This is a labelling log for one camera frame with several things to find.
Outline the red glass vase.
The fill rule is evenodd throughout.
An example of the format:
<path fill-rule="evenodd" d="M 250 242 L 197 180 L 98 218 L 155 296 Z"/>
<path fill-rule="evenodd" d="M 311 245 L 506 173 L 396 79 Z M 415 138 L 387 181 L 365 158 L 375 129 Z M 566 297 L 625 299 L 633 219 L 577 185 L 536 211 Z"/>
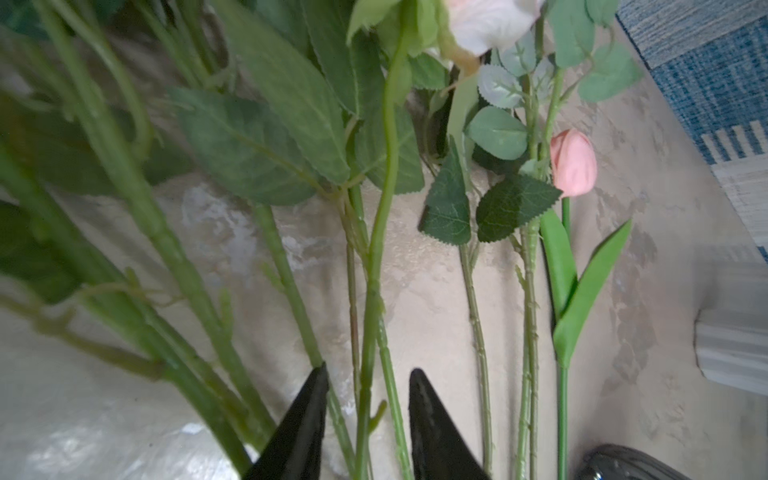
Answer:
<path fill-rule="evenodd" d="M 578 480 L 690 480 L 690 477 L 637 449 L 603 444 L 590 450 L 576 476 Z"/>

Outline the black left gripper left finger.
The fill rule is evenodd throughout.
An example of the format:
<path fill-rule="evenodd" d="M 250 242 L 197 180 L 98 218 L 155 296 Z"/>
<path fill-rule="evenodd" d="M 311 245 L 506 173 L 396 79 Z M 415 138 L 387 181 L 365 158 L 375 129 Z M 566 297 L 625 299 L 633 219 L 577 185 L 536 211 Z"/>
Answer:
<path fill-rule="evenodd" d="M 274 435 L 243 479 L 320 478 L 328 391 L 328 372 L 323 363 L 311 371 Z"/>

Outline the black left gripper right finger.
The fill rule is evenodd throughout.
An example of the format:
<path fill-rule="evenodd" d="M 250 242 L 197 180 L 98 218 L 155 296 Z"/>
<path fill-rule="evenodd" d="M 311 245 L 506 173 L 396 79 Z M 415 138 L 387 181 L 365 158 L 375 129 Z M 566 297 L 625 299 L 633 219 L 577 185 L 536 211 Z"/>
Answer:
<path fill-rule="evenodd" d="M 409 421 L 416 479 L 488 479 L 422 369 L 409 378 Z"/>

